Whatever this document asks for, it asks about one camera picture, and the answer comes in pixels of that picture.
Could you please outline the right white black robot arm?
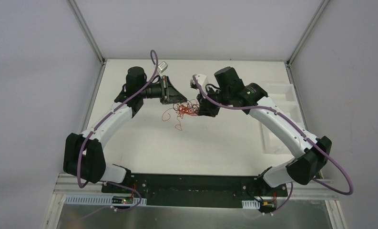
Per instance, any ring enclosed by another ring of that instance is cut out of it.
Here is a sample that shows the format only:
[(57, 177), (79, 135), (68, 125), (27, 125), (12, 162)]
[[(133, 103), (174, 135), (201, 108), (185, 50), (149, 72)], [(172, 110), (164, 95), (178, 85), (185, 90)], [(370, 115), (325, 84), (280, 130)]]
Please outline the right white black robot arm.
[(268, 93), (256, 83), (244, 85), (233, 67), (225, 67), (215, 73), (218, 87), (209, 88), (207, 77), (195, 74), (191, 88), (198, 89), (199, 116), (215, 117), (219, 109), (241, 110), (266, 126), (289, 149), (293, 159), (264, 170), (255, 179), (254, 194), (268, 196), (278, 186), (296, 182), (307, 185), (326, 165), (332, 142), (326, 136), (316, 135), (294, 123)]

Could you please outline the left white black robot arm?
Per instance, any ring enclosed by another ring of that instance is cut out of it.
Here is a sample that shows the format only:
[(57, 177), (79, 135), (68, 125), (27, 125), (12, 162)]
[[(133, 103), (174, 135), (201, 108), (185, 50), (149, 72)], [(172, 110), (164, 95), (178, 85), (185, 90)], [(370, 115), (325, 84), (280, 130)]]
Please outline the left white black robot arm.
[(143, 106), (144, 99), (158, 98), (161, 104), (187, 101), (172, 85), (169, 77), (163, 75), (167, 67), (166, 62), (161, 62), (151, 78), (147, 77), (142, 67), (128, 69), (126, 83), (109, 111), (82, 133), (67, 136), (63, 170), (77, 177), (79, 187), (84, 187), (89, 182), (104, 181), (114, 182), (114, 187), (121, 193), (131, 189), (132, 180), (126, 176), (130, 170), (106, 162), (104, 148), (122, 125), (135, 117)]

